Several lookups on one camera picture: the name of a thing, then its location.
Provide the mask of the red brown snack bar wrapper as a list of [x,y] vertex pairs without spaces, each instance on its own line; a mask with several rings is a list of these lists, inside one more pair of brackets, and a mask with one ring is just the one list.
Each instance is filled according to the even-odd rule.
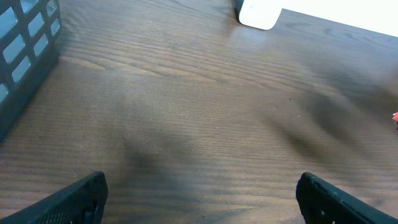
[[396,126],[398,126],[398,112],[396,112],[396,113],[393,114],[392,119],[394,120]]

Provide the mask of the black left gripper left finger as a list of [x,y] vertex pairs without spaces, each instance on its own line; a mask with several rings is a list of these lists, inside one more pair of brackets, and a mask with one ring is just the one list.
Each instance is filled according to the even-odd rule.
[[1,219],[1,224],[100,224],[107,197],[105,175],[96,171]]

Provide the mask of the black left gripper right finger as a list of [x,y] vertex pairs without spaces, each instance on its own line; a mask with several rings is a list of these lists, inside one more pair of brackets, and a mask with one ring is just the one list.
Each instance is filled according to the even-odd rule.
[[397,224],[396,218],[310,172],[301,175],[295,194],[306,224]]

